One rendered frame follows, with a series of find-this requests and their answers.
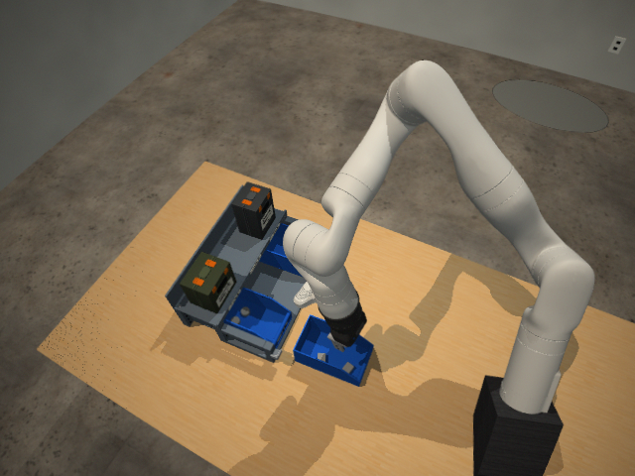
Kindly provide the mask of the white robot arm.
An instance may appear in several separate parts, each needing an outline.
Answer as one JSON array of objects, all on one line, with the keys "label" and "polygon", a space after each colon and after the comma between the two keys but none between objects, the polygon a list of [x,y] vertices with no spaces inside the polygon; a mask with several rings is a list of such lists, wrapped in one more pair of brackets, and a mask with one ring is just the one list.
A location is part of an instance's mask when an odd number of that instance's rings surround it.
[{"label": "white robot arm", "polygon": [[321,199],[333,218],[330,228],[307,219],[293,222],[284,234],[284,252],[318,301],[345,299],[351,281],[343,264],[359,220],[397,150],[424,122],[449,148],[466,196],[511,242],[540,288],[535,304],[523,312],[500,397],[516,411],[547,413],[572,332],[593,292],[594,271],[548,225],[524,180],[438,64],[419,60],[391,83],[365,137]]}]

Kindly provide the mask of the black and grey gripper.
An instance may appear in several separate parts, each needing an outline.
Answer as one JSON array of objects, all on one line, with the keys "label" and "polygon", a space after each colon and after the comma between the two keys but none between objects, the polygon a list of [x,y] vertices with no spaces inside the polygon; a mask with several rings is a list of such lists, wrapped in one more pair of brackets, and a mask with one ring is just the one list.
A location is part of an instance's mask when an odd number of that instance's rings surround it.
[{"label": "black and grey gripper", "polygon": [[350,292],[345,299],[337,303],[326,304],[315,298],[309,283],[305,282],[295,295],[294,303],[298,308],[305,308],[317,303],[320,314],[324,317],[328,326],[331,327],[331,334],[327,336],[327,339],[331,340],[334,348],[341,352],[344,352],[344,347],[353,345],[367,322],[364,311],[362,314],[359,294],[353,283],[351,283]]}]

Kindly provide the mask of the blue bin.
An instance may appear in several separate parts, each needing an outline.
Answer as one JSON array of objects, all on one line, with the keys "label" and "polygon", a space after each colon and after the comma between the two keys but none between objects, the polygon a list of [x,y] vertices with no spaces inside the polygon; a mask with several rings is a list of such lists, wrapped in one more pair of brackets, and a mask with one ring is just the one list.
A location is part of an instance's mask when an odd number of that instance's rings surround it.
[{"label": "blue bin", "polygon": [[[240,313],[241,308],[245,306],[250,309],[248,316],[243,316]],[[233,316],[240,317],[240,325],[231,322]],[[277,348],[290,323],[290,319],[290,311],[273,298],[243,287],[232,309],[223,321],[262,339],[266,338],[265,340],[274,343],[275,348]]]},{"label": "blue bin", "polygon": [[283,238],[288,227],[289,225],[281,223],[272,240],[270,241],[268,247],[260,258],[259,262],[301,276],[301,274],[288,260],[284,252]]},{"label": "blue bin", "polygon": [[[359,334],[353,345],[341,352],[327,339],[329,334],[326,321],[310,314],[293,349],[295,361],[357,386],[370,359],[372,344]],[[317,359],[318,353],[325,353],[325,362]],[[347,362],[354,366],[350,374],[342,369]]]}]

